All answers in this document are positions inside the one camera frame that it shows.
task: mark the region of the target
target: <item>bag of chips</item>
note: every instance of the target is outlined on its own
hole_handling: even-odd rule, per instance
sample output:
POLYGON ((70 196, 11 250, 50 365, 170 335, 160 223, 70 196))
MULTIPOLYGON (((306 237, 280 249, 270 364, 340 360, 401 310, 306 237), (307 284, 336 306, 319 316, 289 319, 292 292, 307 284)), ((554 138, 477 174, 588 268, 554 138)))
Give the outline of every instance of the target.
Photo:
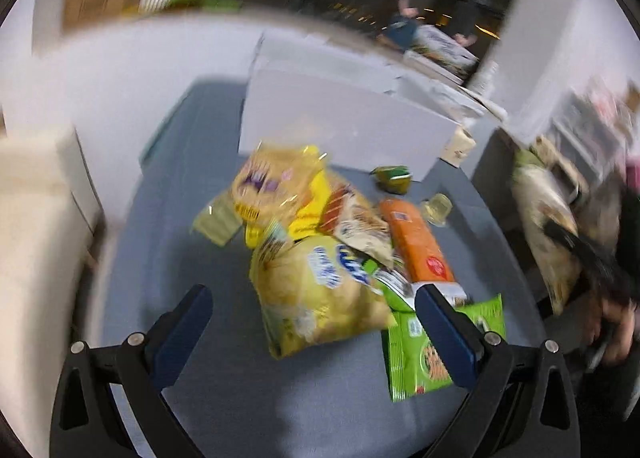
POLYGON ((347 246, 329 236, 294 245, 273 222, 254 250, 250 278, 277 359, 395 323, 377 282, 347 246))
MULTIPOLYGON (((481 332, 506 336, 502 299, 456 307, 481 332)), ((391 400, 398 402, 452 384, 449 373, 424 332, 415 312, 394 312, 396 326, 388 330, 387 371, 391 400)))
POLYGON ((261 145, 231 185, 236 212, 260 228, 272 220, 289 227, 298 210, 312 201, 311 183, 323 169, 317 150, 261 145))
POLYGON ((389 226, 360 194, 345 184, 328 199, 318 230, 364 252, 388 268, 394 265, 389 226))

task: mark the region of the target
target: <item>person's hand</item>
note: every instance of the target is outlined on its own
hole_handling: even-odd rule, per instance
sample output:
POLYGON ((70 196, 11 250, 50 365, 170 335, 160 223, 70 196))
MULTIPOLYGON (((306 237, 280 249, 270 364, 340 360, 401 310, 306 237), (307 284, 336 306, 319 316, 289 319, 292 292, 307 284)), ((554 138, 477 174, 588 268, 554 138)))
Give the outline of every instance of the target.
POLYGON ((466 48, 467 46, 471 46, 478 40, 478 37, 474 34, 471 34, 469 37, 465 37, 462 34, 456 34, 453 36, 453 39, 458 43, 461 47, 466 48))
POLYGON ((634 304, 620 306, 608 298, 602 297, 595 292, 590 292, 589 311, 585 325, 587 344, 591 345, 600 336, 603 318, 617 325, 613 339, 602 357, 604 364, 609 366, 619 364, 629 355, 636 326, 635 310, 636 306, 634 304))
POLYGON ((401 16, 409 19, 413 19, 419 14, 417 8, 409 6, 409 0, 398 0, 398 11, 401 16))

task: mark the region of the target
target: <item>red logo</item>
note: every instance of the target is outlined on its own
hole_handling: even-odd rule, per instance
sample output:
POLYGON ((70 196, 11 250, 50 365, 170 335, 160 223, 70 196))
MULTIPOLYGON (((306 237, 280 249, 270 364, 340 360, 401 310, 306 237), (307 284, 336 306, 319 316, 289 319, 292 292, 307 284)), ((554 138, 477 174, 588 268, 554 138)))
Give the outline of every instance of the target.
POLYGON ((440 276, 441 278, 447 277, 444 265, 438 258, 434 258, 433 256, 428 257, 427 266, 429 267, 430 271, 433 272, 436 276, 440 276))

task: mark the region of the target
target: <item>gray tabletop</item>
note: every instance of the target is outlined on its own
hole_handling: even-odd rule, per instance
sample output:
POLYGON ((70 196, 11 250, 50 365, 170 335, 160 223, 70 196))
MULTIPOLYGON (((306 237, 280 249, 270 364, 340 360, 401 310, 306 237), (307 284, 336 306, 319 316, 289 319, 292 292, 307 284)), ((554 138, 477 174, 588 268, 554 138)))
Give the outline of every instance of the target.
MULTIPOLYGON (((214 297, 213 317, 169 405, 207 457, 406 458, 430 444, 465 396, 455 386, 392 403, 379 332, 308 348, 281 361, 268 353, 248 280, 242 236, 218 248, 191 222, 229 186, 244 159, 238 139, 245 85, 195 85, 174 110, 145 162, 118 243, 103 344, 147 330, 196 283, 214 297)), ((371 198, 370 177, 338 169, 371 198)), ((476 301, 502 294, 508 342, 538 345, 542 321, 498 225, 462 171, 438 161, 408 199, 437 192, 454 205, 434 234, 456 279, 476 301)), ((118 404, 142 456, 153 456, 118 404)))

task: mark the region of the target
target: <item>food package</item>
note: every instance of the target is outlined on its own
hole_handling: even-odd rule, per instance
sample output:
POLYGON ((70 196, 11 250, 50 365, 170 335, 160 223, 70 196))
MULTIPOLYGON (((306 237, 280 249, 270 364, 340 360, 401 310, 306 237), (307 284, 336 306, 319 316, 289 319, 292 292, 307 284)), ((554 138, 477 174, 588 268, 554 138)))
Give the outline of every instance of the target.
MULTIPOLYGON (((326 171, 320 170, 309 184, 310 200, 300 207, 287 229, 293 240, 298 241, 307 236, 318 234, 318 225, 322 217, 322 210, 331 196, 331 188, 327 180, 326 171)), ((255 248, 262 235, 260 225, 250 223, 246 226, 244 242, 247 247, 255 248)))
POLYGON ((425 225, 418 208, 404 200, 380 202, 394 246, 404 260, 410 281, 455 281, 438 242, 425 225))
POLYGON ((551 218, 577 234, 574 216, 553 175, 543 167, 516 167, 512 192, 525 239, 545 281, 551 307, 555 315, 560 315, 580 275, 580 263, 568 250, 545 236, 542 227, 551 218))
POLYGON ((378 283, 330 236, 293 244, 272 222, 254 250, 250 277, 277 359, 394 324, 378 283))
POLYGON ((236 212, 262 229, 272 220, 289 227, 298 210, 312 201, 311 183, 323 169, 312 150, 260 146, 231 186, 236 212))
POLYGON ((376 178, 382 190, 391 194, 407 194, 411 187, 412 175, 405 165, 383 165, 369 174, 376 178))
MULTIPOLYGON (((456 307, 481 332, 506 338, 502 299, 456 307)), ((414 312, 394 312, 396 326, 388 330, 387 370, 391 400, 398 402, 452 384, 446 367, 414 312)))
MULTIPOLYGON (((394 268, 380 267, 375 260, 367 260, 362 268, 382 285, 386 303, 393 311, 415 311, 415 294, 427 281, 409 282, 404 268, 404 261, 397 254, 394 255, 394 268)), ((456 282, 434 282, 433 285, 453 306, 469 303, 469 297, 464 289, 456 282)))
POLYGON ((350 185, 338 187, 324 208, 318 227, 344 244, 393 267, 393 248, 389 226, 367 203, 362 203, 350 185))
POLYGON ((242 218, 234 209, 229 190, 209 202, 193 221, 193 229, 219 247, 226 245, 240 227, 242 227, 242 218))

